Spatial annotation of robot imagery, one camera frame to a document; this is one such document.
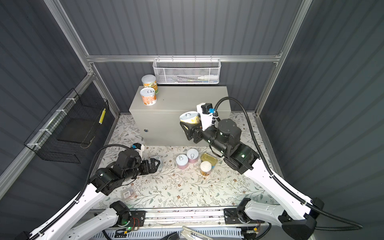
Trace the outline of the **orange can plain lid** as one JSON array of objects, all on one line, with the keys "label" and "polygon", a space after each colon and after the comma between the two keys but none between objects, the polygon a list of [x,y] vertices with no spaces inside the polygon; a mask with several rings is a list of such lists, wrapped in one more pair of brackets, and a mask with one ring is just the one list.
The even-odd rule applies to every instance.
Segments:
[{"label": "orange can plain lid", "polygon": [[208,161],[203,161],[200,164],[200,172],[203,176],[209,176],[212,171],[212,164]]}]

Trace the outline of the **yellow label can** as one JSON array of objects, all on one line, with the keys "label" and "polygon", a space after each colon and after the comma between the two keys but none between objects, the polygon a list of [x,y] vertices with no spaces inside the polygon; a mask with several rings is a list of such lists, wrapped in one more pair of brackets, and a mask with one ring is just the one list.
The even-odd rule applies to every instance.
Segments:
[{"label": "yellow label can", "polygon": [[188,124],[199,124],[200,123],[200,117],[199,113],[196,111],[189,111],[186,113],[183,113],[180,115],[180,121],[183,123],[188,123]]}]

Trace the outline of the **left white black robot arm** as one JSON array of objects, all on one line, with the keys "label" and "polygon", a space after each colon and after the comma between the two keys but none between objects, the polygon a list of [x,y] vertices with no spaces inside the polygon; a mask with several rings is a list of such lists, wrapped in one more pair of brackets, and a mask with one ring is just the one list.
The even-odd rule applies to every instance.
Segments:
[{"label": "left white black robot arm", "polygon": [[96,203],[138,176],[154,174],[161,161],[142,159],[142,150],[128,148],[118,154],[115,162],[88,176],[82,190],[47,222],[32,232],[21,232],[16,240],[60,240]]}]

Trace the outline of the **small clear plastic box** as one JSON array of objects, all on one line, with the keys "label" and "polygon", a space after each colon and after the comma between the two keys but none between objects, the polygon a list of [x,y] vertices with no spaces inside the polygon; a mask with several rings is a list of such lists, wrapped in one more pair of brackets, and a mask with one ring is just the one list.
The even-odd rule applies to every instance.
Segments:
[{"label": "small clear plastic box", "polygon": [[136,196],[136,192],[135,192],[134,188],[124,188],[122,193],[121,193],[121,197],[125,201],[128,199],[132,199],[135,196]]}]

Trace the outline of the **orange peach label can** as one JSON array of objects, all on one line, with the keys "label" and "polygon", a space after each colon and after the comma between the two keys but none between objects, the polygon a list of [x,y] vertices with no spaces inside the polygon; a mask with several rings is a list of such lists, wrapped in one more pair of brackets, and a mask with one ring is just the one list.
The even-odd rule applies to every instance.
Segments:
[{"label": "orange peach label can", "polygon": [[152,106],[157,102],[156,91],[153,88],[145,87],[140,90],[143,103],[146,106]]}]

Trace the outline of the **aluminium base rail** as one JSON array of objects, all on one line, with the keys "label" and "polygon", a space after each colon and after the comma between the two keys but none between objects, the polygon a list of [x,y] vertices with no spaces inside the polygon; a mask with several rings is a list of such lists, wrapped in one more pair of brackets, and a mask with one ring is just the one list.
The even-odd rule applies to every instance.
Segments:
[{"label": "aluminium base rail", "polygon": [[271,223],[280,226],[279,216],[283,215],[280,205],[259,205],[245,210],[250,221],[239,219],[235,207],[197,207],[197,208],[160,208],[132,209],[140,229],[190,227],[240,227],[260,226]]}]

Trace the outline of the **gold flat sardine tin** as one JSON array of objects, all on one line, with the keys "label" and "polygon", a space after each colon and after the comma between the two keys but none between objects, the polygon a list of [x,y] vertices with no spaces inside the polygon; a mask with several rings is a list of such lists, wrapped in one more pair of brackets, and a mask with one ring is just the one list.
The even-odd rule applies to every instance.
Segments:
[{"label": "gold flat sardine tin", "polygon": [[212,165],[212,168],[215,167],[217,162],[218,162],[217,158],[215,158],[215,157],[213,157],[207,153],[202,154],[201,160],[202,160],[202,162],[209,162]]}]

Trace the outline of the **yellow tag on basket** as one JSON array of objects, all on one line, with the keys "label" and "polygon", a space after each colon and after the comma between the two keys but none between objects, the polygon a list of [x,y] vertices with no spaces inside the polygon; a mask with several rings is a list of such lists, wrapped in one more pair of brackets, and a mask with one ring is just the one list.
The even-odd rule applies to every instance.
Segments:
[{"label": "yellow tag on basket", "polygon": [[104,121],[104,118],[105,118],[105,114],[106,114],[106,108],[104,108],[101,112],[101,115],[100,115],[100,118],[99,118],[99,124],[101,125]]}]

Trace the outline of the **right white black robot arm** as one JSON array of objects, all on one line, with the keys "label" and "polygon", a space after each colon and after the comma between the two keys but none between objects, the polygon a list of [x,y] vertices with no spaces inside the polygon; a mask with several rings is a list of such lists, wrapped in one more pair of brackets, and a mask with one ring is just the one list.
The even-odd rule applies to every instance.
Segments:
[{"label": "right white black robot arm", "polygon": [[241,143],[241,129],[230,119],[221,120],[217,127],[203,130],[201,124],[180,123],[188,140],[205,141],[223,154],[225,163],[233,170],[260,185],[278,206],[262,204],[244,198],[237,207],[238,219],[243,223],[261,221],[279,226],[294,240],[308,240],[317,225],[317,214],[286,192],[269,173],[260,155]]}]

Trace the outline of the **pink label can back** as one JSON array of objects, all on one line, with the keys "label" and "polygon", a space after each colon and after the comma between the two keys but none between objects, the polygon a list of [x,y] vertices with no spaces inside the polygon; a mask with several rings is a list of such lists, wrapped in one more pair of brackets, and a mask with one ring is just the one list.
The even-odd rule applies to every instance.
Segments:
[{"label": "pink label can back", "polygon": [[190,164],[195,164],[199,160],[199,152],[196,149],[189,149],[187,151],[187,157]]}]

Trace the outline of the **grey metal cabinet box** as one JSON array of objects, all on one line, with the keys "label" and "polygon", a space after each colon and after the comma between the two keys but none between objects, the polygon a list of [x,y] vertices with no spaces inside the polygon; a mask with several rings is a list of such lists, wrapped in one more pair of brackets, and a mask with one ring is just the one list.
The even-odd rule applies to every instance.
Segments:
[{"label": "grey metal cabinet box", "polygon": [[201,103],[215,105],[221,98],[228,96],[227,87],[202,86],[160,86],[157,102],[152,106],[143,103],[140,91],[129,109],[141,136],[147,146],[203,146],[204,141],[195,144],[188,141],[180,126],[180,115],[189,111],[196,111]]}]

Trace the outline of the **pink label can front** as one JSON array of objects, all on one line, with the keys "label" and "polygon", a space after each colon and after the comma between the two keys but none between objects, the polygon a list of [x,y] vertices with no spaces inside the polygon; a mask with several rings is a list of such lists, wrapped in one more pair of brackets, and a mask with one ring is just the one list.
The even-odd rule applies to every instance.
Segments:
[{"label": "pink label can front", "polygon": [[180,170],[186,169],[189,166],[189,159],[187,155],[184,155],[184,154],[178,155],[176,157],[176,164]]}]

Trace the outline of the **pink label can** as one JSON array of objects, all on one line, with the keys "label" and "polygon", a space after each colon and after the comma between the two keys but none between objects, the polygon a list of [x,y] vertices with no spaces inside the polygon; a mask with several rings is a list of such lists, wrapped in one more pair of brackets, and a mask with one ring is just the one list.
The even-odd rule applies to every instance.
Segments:
[{"label": "pink label can", "polygon": [[180,170],[186,169],[189,166],[189,159],[187,155],[184,155],[184,154],[178,155],[176,157],[176,164]]},{"label": "pink label can", "polygon": [[195,164],[199,160],[199,152],[196,149],[189,149],[187,151],[187,157],[190,164]]}]

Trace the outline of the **green orange label can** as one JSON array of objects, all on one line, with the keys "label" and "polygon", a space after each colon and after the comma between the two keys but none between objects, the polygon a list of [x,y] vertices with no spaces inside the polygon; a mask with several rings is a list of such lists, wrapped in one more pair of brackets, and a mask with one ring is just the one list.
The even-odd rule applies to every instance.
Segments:
[{"label": "green orange label can", "polygon": [[153,88],[155,90],[155,94],[158,94],[159,90],[157,79],[154,75],[144,75],[141,80],[145,88]]}]

